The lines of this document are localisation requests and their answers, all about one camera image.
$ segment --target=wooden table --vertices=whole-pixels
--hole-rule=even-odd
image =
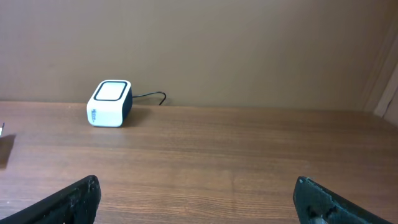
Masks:
[[[0,218],[94,174],[96,223],[298,223],[305,175],[398,222],[398,132],[370,114],[135,106],[94,128],[85,106],[0,103]]]

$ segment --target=wood grain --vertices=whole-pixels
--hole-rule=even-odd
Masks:
[[[398,131],[357,112],[135,106],[94,128],[85,104],[0,103],[0,218],[89,175],[96,223],[298,223],[296,178],[398,222]]]

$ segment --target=small white box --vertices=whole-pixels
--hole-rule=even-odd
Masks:
[[[131,83],[102,81],[87,103],[87,119],[97,127],[120,127],[132,106]]]

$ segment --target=wall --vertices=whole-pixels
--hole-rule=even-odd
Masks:
[[[0,100],[361,110],[395,0],[2,0]]]

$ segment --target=power cord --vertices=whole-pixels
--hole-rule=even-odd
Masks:
[[[163,100],[159,103],[159,105],[162,105],[162,103],[166,100],[166,93],[164,93],[164,92],[162,92],[162,91],[156,91],[156,92],[152,92],[152,93],[145,93],[145,94],[141,94],[141,95],[135,95],[135,96],[132,96],[133,98],[138,98],[138,97],[143,97],[143,96],[149,96],[149,95],[152,95],[152,94],[163,94],[164,95],[164,97],[163,97]]]

